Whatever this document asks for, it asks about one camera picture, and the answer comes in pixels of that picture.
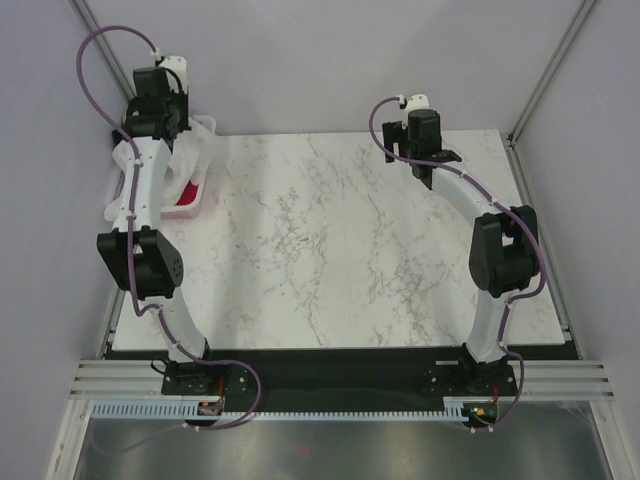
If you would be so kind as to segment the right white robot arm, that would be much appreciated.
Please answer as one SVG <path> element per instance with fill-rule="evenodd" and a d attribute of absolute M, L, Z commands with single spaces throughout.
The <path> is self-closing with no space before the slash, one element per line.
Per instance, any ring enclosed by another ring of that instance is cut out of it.
<path fill-rule="evenodd" d="M 445 394 L 490 395 L 513 388 L 507 348 L 510 310 L 528 297 L 534 277 L 544 279 L 537 215 L 528 205 L 502 205 L 461 167 L 461 157 L 442 143 L 440 115 L 430 108 L 385 122 L 378 138 L 388 163 L 401 160 L 414 177 L 444 198 L 471 225 L 468 268 L 478 289 L 474 321 L 460 359 L 434 365 L 428 375 Z"/>

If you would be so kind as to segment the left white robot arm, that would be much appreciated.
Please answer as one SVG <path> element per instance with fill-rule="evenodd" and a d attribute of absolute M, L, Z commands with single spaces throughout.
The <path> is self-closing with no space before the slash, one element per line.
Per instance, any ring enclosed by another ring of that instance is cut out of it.
<path fill-rule="evenodd" d="M 167 344 L 160 374 L 165 395 L 211 395 L 219 369 L 204 360 L 209 345 L 181 291 L 181 254 L 159 229 L 163 180 L 179 133 L 188 129 L 187 94 L 179 76 L 156 64 L 133 73 L 136 88 L 118 131 L 127 156 L 120 212 L 97 249 L 137 315 L 150 314 Z"/>

